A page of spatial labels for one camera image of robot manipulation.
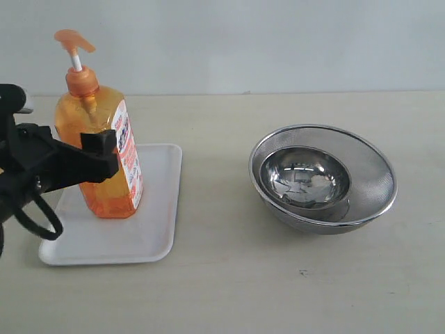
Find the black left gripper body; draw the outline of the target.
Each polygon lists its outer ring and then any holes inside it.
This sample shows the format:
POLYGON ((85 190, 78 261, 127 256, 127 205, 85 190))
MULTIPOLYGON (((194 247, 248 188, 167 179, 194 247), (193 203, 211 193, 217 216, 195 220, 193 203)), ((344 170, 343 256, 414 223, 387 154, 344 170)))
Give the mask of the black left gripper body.
POLYGON ((83 157, 81 147, 56 140, 48 126, 1 118, 1 222, 32 195, 84 182, 101 183, 119 170, 119 159, 83 157))

